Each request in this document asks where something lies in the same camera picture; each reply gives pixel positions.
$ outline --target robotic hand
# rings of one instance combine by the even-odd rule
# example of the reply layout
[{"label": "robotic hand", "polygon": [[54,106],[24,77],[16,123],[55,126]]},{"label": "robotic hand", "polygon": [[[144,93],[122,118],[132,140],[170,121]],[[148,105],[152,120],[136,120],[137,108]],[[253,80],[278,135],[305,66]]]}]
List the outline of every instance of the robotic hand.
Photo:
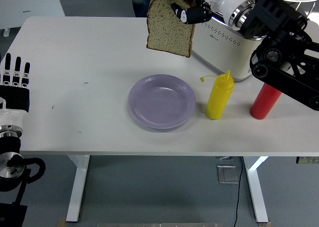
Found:
[{"label": "robotic hand", "polygon": [[[11,55],[5,57],[0,84],[0,191],[11,191],[20,183],[16,201],[11,205],[0,203],[0,226],[22,226],[26,207],[20,201],[27,184],[38,180],[45,171],[45,163],[39,158],[23,158],[20,154],[22,121],[29,111],[28,74],[26,63],[20,72],[21,58],[17,57],[14,72],[10,71]],[[38,172],[30,176],[26,166],[37,164]]]},{"label": "robotic hand", "polygon": [[183,10],[171,7],[186,24],[209,21],[214,13],[244,38],[263,37],[250,58],[257,79],[319,111],[319,59],[305,54],[319,52],[319,44],[304,31],[307,18],[283,0],[195,0]]}]

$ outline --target yellow squeeze bottle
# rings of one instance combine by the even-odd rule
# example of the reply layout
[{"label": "yellow squeeze bottle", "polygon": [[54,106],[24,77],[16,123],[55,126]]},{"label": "yellow squeeze bottle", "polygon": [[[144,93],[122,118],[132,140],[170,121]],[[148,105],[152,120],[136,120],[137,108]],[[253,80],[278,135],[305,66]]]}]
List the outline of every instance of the yellow squeeze bottle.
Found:
[{"label": "yellow squeeze bottle", "polygon": [[209,119],[216,120],[221,117],[233,89],[234,79],[230,76],[230,70],[216,78],[205,111]]}]

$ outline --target tabletop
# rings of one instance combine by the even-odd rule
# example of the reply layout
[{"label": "tabletop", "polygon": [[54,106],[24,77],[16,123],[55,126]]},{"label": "tabletop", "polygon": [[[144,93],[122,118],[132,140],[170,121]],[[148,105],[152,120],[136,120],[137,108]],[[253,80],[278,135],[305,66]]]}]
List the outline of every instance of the tabletop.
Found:
[{"label": "tabletop", "polygon": [[[221,119],[209,120],[204,111],[214,79],[199,78],[217,73],[196,55],[147,49],[147,35],[145,18],[29,18],[8,51],[31,64],[21,153],[319,155],[318,112],[282,94],[264,120],[252,118],[263,83],[249,77],[235,83]],[[156,130],[131,116],[132,86],[154,74],[176,76],[193,89],[195,111],[183,125]]]}]

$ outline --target bottle nozzle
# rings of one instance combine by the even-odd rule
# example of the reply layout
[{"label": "bottle nozzle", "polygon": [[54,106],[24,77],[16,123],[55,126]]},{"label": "bottle nozzle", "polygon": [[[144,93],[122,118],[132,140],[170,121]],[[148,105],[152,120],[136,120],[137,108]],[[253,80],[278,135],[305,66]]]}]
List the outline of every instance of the bottle nozzle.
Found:
[{"label": "bottle nozzle", "polygon": [[226,73],[226,79],[229,79],[229,77],[231,77],[230,76],[230,70],[228,70],[227,73]]}]

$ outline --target purple plate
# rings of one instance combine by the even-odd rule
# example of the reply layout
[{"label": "purple plate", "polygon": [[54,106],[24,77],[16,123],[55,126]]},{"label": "purple plate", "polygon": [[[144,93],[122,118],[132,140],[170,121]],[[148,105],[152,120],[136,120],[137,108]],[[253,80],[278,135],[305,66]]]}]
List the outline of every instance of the purple plate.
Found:
[{"label": "purple plate", "polygon": [[168,129],[186,122],[195,110],[191,87],[172,75],[157,74],[139,80],[129,94],[131,114],[142,124]]}]

